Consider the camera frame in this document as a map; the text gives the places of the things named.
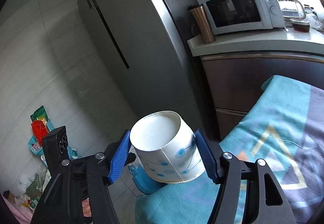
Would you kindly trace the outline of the white paper cup blue dots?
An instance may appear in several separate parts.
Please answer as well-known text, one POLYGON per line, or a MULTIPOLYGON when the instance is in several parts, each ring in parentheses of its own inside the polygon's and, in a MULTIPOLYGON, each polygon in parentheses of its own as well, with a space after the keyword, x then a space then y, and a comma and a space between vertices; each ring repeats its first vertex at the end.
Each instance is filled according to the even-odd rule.
POLYGON ((157 182, 189 182, 205 172, 194 132, 176 112, 156 112, 138 120, 130 141, 145 172, 157 182))

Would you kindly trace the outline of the blue plastic trash bin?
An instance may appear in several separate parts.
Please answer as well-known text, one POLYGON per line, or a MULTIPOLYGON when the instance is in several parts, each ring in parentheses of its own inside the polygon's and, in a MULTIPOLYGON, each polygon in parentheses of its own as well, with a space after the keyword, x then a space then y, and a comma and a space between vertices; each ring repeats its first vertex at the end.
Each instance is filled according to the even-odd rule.
POLYGON ((132 175, 135 186, 145 195, 151 195, 166 186, 166 183, 158 182, 150 178, 145 172, 144 168, 142 168, 140 165, 138 165, 138 167, 129 165, 128 168, 132 175))

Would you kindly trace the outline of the dark kitchen base cabinets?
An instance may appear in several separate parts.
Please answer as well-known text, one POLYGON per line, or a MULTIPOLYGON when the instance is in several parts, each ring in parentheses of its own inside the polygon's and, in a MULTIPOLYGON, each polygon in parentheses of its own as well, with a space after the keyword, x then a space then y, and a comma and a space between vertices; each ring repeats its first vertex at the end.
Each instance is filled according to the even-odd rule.
POLYGON ((286 52, 222 53, 202 56, 220 137, 247 115, 273 75, 323 88, 323 56, 286 52))

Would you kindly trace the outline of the teal basket with snacks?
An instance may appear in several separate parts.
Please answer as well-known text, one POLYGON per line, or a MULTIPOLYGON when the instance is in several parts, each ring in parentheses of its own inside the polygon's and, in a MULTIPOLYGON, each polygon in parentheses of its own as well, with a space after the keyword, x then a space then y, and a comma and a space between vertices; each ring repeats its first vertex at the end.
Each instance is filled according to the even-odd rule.
POLYGON ((47 134, 54 130, 50 118, 47 115, 44 106, 40 106, 31 115, 30 119, 32 136, 28 141, 28 146, 33 155, 42 155, 42 139, 47 136, 47 134))

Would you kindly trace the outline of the pile of bags on floor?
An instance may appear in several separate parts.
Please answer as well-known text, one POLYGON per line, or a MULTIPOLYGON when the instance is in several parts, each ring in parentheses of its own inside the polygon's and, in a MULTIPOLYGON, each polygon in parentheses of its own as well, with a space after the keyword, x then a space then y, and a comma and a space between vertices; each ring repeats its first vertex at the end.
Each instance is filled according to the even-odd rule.
POLYGON ((9 190, 2 195, 13 205, 23 206, 34 212, 50 179, 49 170, 40 166, 31 177, 18 180, 18 195, 9 190))

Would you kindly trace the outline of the teal patterned tablecloth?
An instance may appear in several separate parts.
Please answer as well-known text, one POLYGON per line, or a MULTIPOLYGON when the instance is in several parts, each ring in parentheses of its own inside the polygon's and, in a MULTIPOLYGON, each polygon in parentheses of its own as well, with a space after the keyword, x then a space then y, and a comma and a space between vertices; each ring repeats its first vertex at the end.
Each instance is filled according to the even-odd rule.
MULTIPOLYGON (((221 141, 238 159, 264 159, 297 223, 323 223, 323 90, 274 75, 262 96, 221 141)), ((206 223, 218 185, 203 174, 137 198, 137 223, 206 223)))

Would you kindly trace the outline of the silver refrigerator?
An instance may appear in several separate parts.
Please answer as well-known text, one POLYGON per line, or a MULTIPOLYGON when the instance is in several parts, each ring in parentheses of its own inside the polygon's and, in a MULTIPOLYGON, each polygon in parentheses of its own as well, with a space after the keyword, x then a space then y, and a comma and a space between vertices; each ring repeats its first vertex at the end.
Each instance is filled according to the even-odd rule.
POLYGON ((81 17, 138 117, 172 110, 203 129, 199 88, 188 50, 195 0, 78 0, 81 17))

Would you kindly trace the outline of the copper travel tumbler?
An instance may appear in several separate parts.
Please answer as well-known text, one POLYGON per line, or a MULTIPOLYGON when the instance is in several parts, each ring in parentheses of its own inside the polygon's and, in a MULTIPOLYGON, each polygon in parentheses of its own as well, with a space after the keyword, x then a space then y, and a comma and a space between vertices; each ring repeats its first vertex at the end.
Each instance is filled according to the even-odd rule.
POLYGON ((210 23, 207 19, 207 14, 202 5, 192 5, 187 9, 191 15, 194 17, 195 22, 200 30, 200 35, 203 40, 203 43, 209 44, 215 41, 214 34, 212 32, 210 23))

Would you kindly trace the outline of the white microwave oven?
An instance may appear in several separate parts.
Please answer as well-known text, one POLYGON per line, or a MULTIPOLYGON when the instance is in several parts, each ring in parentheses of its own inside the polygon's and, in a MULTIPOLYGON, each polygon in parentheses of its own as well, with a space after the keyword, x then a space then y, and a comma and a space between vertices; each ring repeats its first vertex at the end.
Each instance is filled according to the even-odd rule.
POLYGON ((197 0, 214 35, 283 28, 278 0, 197 0))

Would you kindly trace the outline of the dark red food container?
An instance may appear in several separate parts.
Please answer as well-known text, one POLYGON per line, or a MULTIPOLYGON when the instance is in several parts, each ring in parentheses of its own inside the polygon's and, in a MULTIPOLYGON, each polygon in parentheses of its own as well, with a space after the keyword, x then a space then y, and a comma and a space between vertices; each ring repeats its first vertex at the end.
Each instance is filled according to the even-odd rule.
POLYGON ((291 24, 295 31, 300 31, 303 33, 310 32, 310 22, 308 20, 291 19, 291 24))

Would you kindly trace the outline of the glass electric kettle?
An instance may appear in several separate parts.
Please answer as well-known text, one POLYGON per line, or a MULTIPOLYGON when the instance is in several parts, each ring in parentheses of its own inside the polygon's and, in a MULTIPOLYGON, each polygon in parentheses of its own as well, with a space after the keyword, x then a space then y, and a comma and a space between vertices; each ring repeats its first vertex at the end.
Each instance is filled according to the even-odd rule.
POLYGON ((278 0, 278 4, 284 19, 304 20, 306 18, 304 7, 298 0, 278 0))

